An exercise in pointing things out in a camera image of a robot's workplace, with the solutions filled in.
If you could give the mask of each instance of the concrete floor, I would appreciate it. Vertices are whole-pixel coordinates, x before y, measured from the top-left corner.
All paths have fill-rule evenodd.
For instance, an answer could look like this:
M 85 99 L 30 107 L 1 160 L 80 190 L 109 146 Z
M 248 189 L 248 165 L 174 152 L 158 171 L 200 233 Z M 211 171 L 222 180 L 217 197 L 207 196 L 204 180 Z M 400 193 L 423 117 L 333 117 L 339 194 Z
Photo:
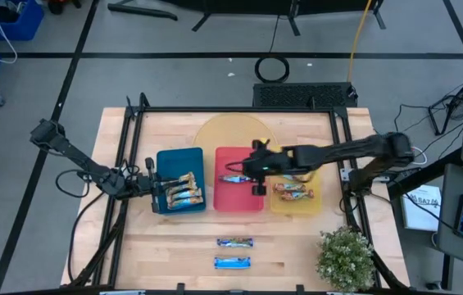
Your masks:
M 190 28 L 201 13 L 153 1 L 140 4 L 144 3 L 174 12 L 179 21 L 110 12 L 107 2 L 100 0 L 84 52 L 266 52 L 270 47 L 274 16 L 212 16 L 194 33 Z M 61 16 L 46 10 L 35 39 L 13 45 L 18 52 L 73 53 L 91 2 L 83 4 L 79 10 L 67 6 Z M 463 26 L 463 0 L 452 0 L 452 4 Z M 443 0 L 386 0 L 381 14 L 388 28 L 381 30 L 369 16 L 359 52 L 463 53 Z M 300 37 L 294 37 L 288 22 L 281 20 L 273 51 L 350 52 L 360 17 L 360 12 L 298 17 Z M 0 42 L 0 52 L 6 51 L 7 45 Z M 153 106 L 251 106 L 252 86 L 258 83 L 253 73 L 255 62 L 254 58 L 82 58 L 60 122 L 68 138 L 90 153 L 102 109 L 124 106 L 126 95 L 136 101 L 144 91 Z M 346 59 L 301 58 L 289 59 L 289 63 L 288 82 L 346 79 Z M 26 57 L 0 68 L 0 94 L 7 100 L 0 107 L 0 256 L 38 154 L 29 142 L 29 132 L 39 119 L 51 116 L 69 66 L 66 58 Z M 282 69 L 267 62 L 263 71 L 278 76 Z M 370 109 L 379 132 L 394 130 L 393 118 L 400 103 L 428 106 L 461 83 L 463 59 L 357 59 L 353 72 L 359 107 Z M 406 109 L 399 129 L 424 116 L 424 110 Z M 451 122 L 450 128 L 458 124 Z M 427 120 L 407 133 L 420 148 L 435 139 Z M 427 151 L 429 162 L 438 158 L 455 135 Z M 453 148 L 459 146 L 457 140 Z M 59 193 L 54 178 L 70 167 L 61 159 L 49 157 L 46 161 L 2 292 L 57 288 L 60 283 L 78 201 Z M 69 190 L 82 187 L 79 181 L 66 181 Z M 433 183 L 440 186 L 442 180 Z M 423 288 L 426 282 L 440 279 L 443 255 L 431 246 L 430 234 L 403 229 L 400 215 L 397 227 L 411 286 Z M 463 293 L 461 261 L 456 262 L 453 287 L 454 292 Z

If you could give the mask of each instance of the blue storage box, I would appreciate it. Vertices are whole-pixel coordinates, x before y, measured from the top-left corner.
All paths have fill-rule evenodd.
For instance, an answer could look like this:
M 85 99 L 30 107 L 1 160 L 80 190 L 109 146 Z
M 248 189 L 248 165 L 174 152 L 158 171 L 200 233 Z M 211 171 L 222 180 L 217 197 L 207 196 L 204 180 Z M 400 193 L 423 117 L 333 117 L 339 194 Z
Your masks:
M 35 0 L 11 0 L 15 4 L 27 2 L 23 11 L 14 23 L 0 23 L 3 33 L 9 40 L 31 40 L 34 38 L 43 19 L 43 10 Z
M 202 149 L 199 147 L 161 151 L 157 154 L 157 173 L 164 179 L 178 179 L 189 171 L 195 175 L 197 186 L 202 190 L 204 202 L 179 210 L 167 208 L 165 194 L 153 199 L 153 206 L 160 214 L 192 213 L 206 210 L 206 186 L 204 185 L 204 165 Z

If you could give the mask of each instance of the black metal frame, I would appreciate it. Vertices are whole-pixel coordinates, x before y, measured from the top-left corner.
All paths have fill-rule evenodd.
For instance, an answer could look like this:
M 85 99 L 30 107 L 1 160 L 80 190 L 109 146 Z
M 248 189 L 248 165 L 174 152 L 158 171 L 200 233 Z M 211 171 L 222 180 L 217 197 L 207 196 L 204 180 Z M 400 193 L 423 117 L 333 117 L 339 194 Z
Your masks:
M 175 5 L 179 5 L 182 7 L 182 5 L 180 5 L 181 3 L 175 0 L 169 0 L 169 1 L 162 0 L 162 1 L 173 3 Z M 295 23 L 295 18 L 299 15 L 316 14 L 316 13 L 321 13 L 321 12 L 327 13 L 327 12 L 339 12 L 339 11 L 363 11 L 365 8 L 365 4 L 366 4 L 365 0 L 362 0 L 362 1 L 345 0 L 343 4 L 340 4 L 337 6 L 333 4 L 327 4 L 325 5 L 325 7 L 321 7 L 320 5 L 318 7 L 315 7 L 316 2 L 310 3 L 305 0 L 291 0 L 291 2 L 289 3 L 289 7 L 287 7 L 288 9 L 286 7 L 281 7 L 280 6 L 282 5 L 281 3 L 269 3 L 269 4 L 267 3 L 265 9 L 258 9 L 259 5 L 255 5 L 255 9 L 248 10 L 246 8 L 246 5 L 241 6 L 240 4 L 234 4 L 233 8 L 230 7 L 228 9 L 225 9 L 223 7 L 222 9 L 215 9 L 214 7 L 213 9 L 211 9 L 212 7 L 207 4 L 208 0 L 201 0 L 201 1 L 202 1 L 201 7 L 199 5 L 194 5 L 194 6 L 192 5 L 191 7 L 189 7 L 189 5 L 184 5 L 187 8 L 196 9 L 196 10 L 200 10 L 203 12 L 202 18 L 191 29 L 193 32 L 197 32 L 202 27 L 202 25 L 204 25 L 204 23 L 207 21 L 209 16 L 211 16 L 212 14 L 223 14 L 223 13 L 225 14 L 266 14 L 266 15 L 271 14 L 271 15 L 279 15 L 279 16 L 286 14 L 288 17 L 289 25 L 291 26 L 291 30 L 293 31 L 293 34 L 295 36 L 300 36 L 300 30 L 298 29 L 297 23 Z M 373 11 L 375 17 L 377 18 L 377 22 L 379 23 L 380 29 L 385 30 L 386 25 L 384 24 L 384 21 L 379 13 L 380 6 L 382 6 L 383 2 L 384 0 L 372 0 L 372 3 L 370 4 L 370 9 Z M 299 14 L 299 11 L 300 11 L 299 8 L 301 5 L 303 5 L 304 7 L 303 8 L 304 13 Z
M 154 16 L 160 18 L 168 18 L 174 21 L 177 21 L 179 18 L 178 16 L 168 12 L 168 11 L 161 11 L 157 9 L 149 9 L 149 8 L 141 8 L 141 7 L 134 7 L 125 5 L 128 2 L 133 0 L 121 0 L 116 3 L 108 3 L 107 9 L 110 11 L 117 11 L 117 12 L 124 12 L 129 14 L 141 15 L 141 16 Z
M 144 100 L 143 107 L 126 107 L 125 109 L 125 115 L 124 115 L 124 121 L 122 124 L 122 130 L 121 130 L 121 135 L 120 135 L 120 142 L 118 145 L 118 151 L 116 154 L 116 164 L 121 164 L 123 158 L 124 158 L 124 150 L 125 150 L 125 145 L 127 143 L 127 135 L 129 133 L 129 125 L 130 121 L 132 118 L 134 118 L 134 113 L 138 113 L 136 116 L 136 122 L 135 122 L 135 127 L 134 127 L 134 136 L 133 136 L 133 142 L 131 144 L 131 150 L 129 154 L 129 165 L 133 165 L 136 160 L 136 153 L 138 150 L 138 140 L 140 136 L 140 130 L 142 127 L 142 121 L 143 121 L 143 114 L 144 112 L 302 112 L 302 113 L 326 113 L 329 115 L 329 122 L 331 124 L 331 132 L 332 132 L 332 137 L 333 137 L 333 142 L 334 143 L 340 143 L 340 136 L 338 132 L 338 125 L 337 125 L 337 118 L 340 118 L 342 125 L 343 125 L 343 132 L 345 134 L 345 139 L 346 141 L 351 141 L 352 140 L 352 135 L 351 135 L 351 130 L 349 126 L 349 121 L 347 117 L 347 110 L 345 107 L 321 107 L 321 108 L 315 108 L 315 107 L 310 107 L 310 108 L 279 108 L 279 107 L 150 107 L 147 99 L 141 97 L 141 101 Z M 357 163 L 355 159 L 351 159 L 350 161 L 350 166 L 353 169 L 357 168 Z M 342 161 L 338 162 L 338 168 L 339 168 L 339 181 L 340 181 L 340 188 L 342 190 L 343 194 L 343 205 L 345 208 L 346 212 L 346 218 L 347 218 L 347 223 L 348 224 L 353 224 L 356 223 L 355 217 L 352 213 L 352 204 L 351 204 L 351 195 L 347 194 L 346 189 L 343 186 L 342 182 L 342 177 L 340 177 L 340 169 L 344 168 L 344 163 Z M 371 238 L 371 232 L 370 232 L 370 223 L 368 220 L 368 215 L 367 211 L 365 208 L 365 203 L 363 198 L 358 198 L 357 200 L 358 204 L 358 212 L 361 218 L 361 230 L 362 233 L 370 240 L 372 243 L 372 238 Z M 118 271 L 118 265 L 120 261 L 120 253 L 121 253 L 121 243 L 122 239 L 124 236 L 124 225 L 125 225 L 125 218 L 126 218 L 126 213 L 127 213 L 127 208 L 129 206 L 129 202 L 127 201 L 122 201 L 120 204 L 120 214 L 122 216 L 120 217 L 124 222 L 121 225 L 121 229 L 118 233 L 118 236 L 116 237 L 115 240 L 115 246 L 113 248 L 113 253 L 112 253 L 112 260 L 111 260 L 111 267 L 110 267 L 110 273 L 108 276 L 108 281 L 107 284 L 100 284 L 100 278 L 102 276 L 102 269 L 103 269 L 103 260 L 98 263 L 98 267 L 95 270 L 93 274 L 93 280 L 92 280 L 92 286 L 88 287 L 68 287 L 68 288 L 59 288 L 59 289 L 54 289 L 54 290 L 40 290 L 40 291 L 32 291 L 32 292 L 22 292 L 22 294 L 73 294 L 73 293 L 91 293 L 91 294 L 98 294 L 99 291 L 101 290 L 114 290 L 114 287 L 116 286 L 116 275 Z M 101 241 L 103 242 L 107 239 L 107 236 L 110 232 L 111 228 L 111 222 L 112 222 L 112 215 L 114 212 L 115 208 L 115 200 L 113 197 L 109 198 L 109 201 L 107 203 L 107 208 L 106 208 L 106 215 L 104 218 L 104 224 L 102 227 L 102 237 Z M 381 289 L 381 284 L 380 284 L 380 278 L 377 272 L 374 274 L 374 280 L 375 280 L 375 291 L 377 293 L 386 293 L 386 289 Z M 303 286 L 299 285 L 297 287 L 297 290 L 300 290 L 300 292 L 305 293 L 303 290 Z M 160 294 L 166 294 L 166 293 L 173 293 L 177 292 L 175 290 L 154 290 L 153 292 L 157 292 Z M 229 291 L 211 291 L 211 294 L 216 294 L 216 293 L 225 293 L 228 294 Z M 285 294 L 285 292 L 269 292 L 269 293 L 277 293 L 277 294 Z

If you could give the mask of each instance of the black bracket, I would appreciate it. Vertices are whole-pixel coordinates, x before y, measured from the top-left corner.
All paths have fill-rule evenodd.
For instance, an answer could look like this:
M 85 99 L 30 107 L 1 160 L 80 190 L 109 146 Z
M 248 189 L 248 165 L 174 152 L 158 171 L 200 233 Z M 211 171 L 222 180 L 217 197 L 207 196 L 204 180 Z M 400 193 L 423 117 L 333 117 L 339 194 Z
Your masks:
M 125 100 L 127 101 L 127 107 L 125 108 L 125 115 L 128 116 L 131 120 L 134 120 L 136 117 L 133 112 L 133 108 L 131 106 L 131 100 L 129 99 L 129 96 L 125 96 Z
M 184 291 L 185 291 L 184 283 L 176 284 L 176 295 L 184 295 Z
M 337 116 L 347 120 L 347 109 L 346 107 L 333 107 L 333 112 L 337 114 Z
M 297 295 L 304 295 L 306 291 L 304 291 L 304 285 L 297 285 Z
M 310 99 L 307 101 L 307 104 L 306 104 L 307 107 L 310 108 L 310 110 L 314 111 L 316 106 L 315 106 L 315 98 L 314 97 L 310 97 Z
M 288 21 L 291 25 L 291 30 L 295 36 L 300 36 L 297 24 L 295 23 L 295 17 L 298 15 L 298 3 L 300 0 L 292 0 L 291 7 L 289 8 Z
M 207 0 L 203 0 L 204 3 L 204 16 L 198 21 L 198 23 L 191 29 L 193 32 L 198 31 L 204 23 L 206 23 L 206 20 L 211 16 L 211 13 L 209 12 L 209 9 L 207 8 Z
M 168 11 L 161 11 L 157 9 L 149 9 L 149 8 L 141 8 L 141 7 L 133 7 L 125 5 L 128 2 L 133 0 L 122 0 L 117 3 L 108 3 L 107 9 L 110 11 L 118 11 L 124 12 L 129 14 L 141 15 L 141 16 L 154 16 L 160 18 L 168 18 L 170 20 L 177 21 L 179 18 L 178 16 L 168 12 Z

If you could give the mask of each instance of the potted plant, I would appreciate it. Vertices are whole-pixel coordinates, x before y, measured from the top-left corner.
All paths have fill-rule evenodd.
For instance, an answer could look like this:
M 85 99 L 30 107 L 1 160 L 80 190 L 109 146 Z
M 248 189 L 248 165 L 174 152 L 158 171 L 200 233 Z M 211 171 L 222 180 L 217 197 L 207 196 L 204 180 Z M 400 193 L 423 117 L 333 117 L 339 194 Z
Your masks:
M 375 267 L 373 246 L 360 232 L 343 226 L 333 233 L 322 233 L 317 272 L 338 291 L 353 293 L 373 285 Z

